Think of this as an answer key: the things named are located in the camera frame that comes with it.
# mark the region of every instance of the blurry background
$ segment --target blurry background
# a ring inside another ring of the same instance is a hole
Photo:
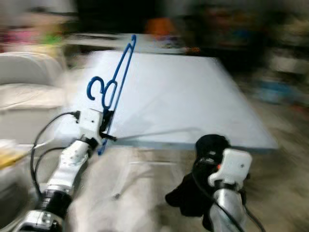
[[[71,67],[79,54],[122,50],[131,33],[148,34],[138,52],[217,57],[244,86],[250,83],[246,87],[255,97],[307,105],[307,0],[1,0],[0,5],[1,51],[49,50],[58,56],[60,49]]]

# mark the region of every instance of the orange object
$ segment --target orange object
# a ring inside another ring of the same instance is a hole
[[[155,37],[170,35],[175,32],[175,28],[169,18],[150,19],[146,26],[146,33]]]

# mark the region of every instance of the table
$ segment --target table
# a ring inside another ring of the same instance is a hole
[[[101,111],[100,85],[94,84],[92,93],[97,99],[90,101],[86,96],[87,84],[93,76],[100,76],[105,83],[110,80],[121,54],[93,53],[89,59],[91,68],[84,73],[75,99],[64,110]],[[134,53],[110,133],[118,141],[110,145],[191,150],[201,136],[210,133],[226,136],[239,149],[277,149],[219,61]],[[78,134],[78,125],[63,117],[55,138],[67,142]]]

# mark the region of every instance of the wire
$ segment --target wire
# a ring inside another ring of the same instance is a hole
[[[37,164],[35,165],[35,169],[34,169],[34,177],[35,177],[35,180],[37,181],[38,177],[37,177],[37,173],[38,173],[38,169],[39,169],[39,165],[40,165],[40,162],[41,160],[44,158],[44,156],[51,152],[51,151],[55,151],[55,150],[63,150],[65,149],[66,147],[55,147],[55,148],[51,148],[47,151],[45,151],[43,154],[40,155],[38,161],[37,161]]]
[[[258,227],[260,228],[261,232],[266,232],[266,230],[264,229],[262,223],[259,221],[259,219],[257,219],[253,213],[247,208],[247,206],[244,206],[246,213],[248,215],[248,217],[250,218],[250,220]]]
[[[219,203],[211,195],[209,195],[209,193],[201,186],[199,181],[196,179],[193,170],[192,170],[192,177],[194,179],[195,184],[199,188],[199,190],[227,215],[227,217],[232,221],[232,223],[235,225],[235,227],[240,232],[245,232],[243,230],[243,228],[239,225],[239,223],[235,220],[235,218],[226,209],[224,209],[222,206],[220,206]]]
[[[54,122],[56,119],[60,118],[61,116],[64,116],[64,115],[73,115],[75,117],[77,117],[79,114],[78,114],[78,111],[77,112],[64,112],[64,113],[61,113],[59,115],[57,115],[56,117],[54,117],[37,135],[37,137],[35,138],[35,141],[33,143],[33,146],[31,148],[31,155],[30,155],[30,174],[31,174],[31,179],[32,179],[32,183],[35,187],[35,190],[38,194],[38,197],[41,198],[41,191],[40,191],[40,186],[37,182],[37,179],[35,177],[35,172],[34,172],[34,168],[33,168],[33,160],[34,160],[34,153],[35,153],[35,147],[37,146],[38,144],[38,141],[41,137],[41,135],[44,133],[44,131],[47,129],[47,127],[52,123]]]

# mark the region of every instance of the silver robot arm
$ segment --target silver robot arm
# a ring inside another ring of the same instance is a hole
[[[85,110],[81,112],[77,123],[80,126],[80,138],[62,151],[58,167],[48,180],[42,199],[34,210],[27,213],[15,232],[63,231],[68,207],[79,187],[87,161],[104,135],[101,112]]]
[[[225,149],[219,170],[208,178],[208,183],[217,188],[213,195],[216,202],[235,219],[243,230],[247,216],[239,190],[248,175],[251,162],[252,157],[249,153]],[[239,231],[227,214],[215,204],[211,207],[210,218],[214,232]]]

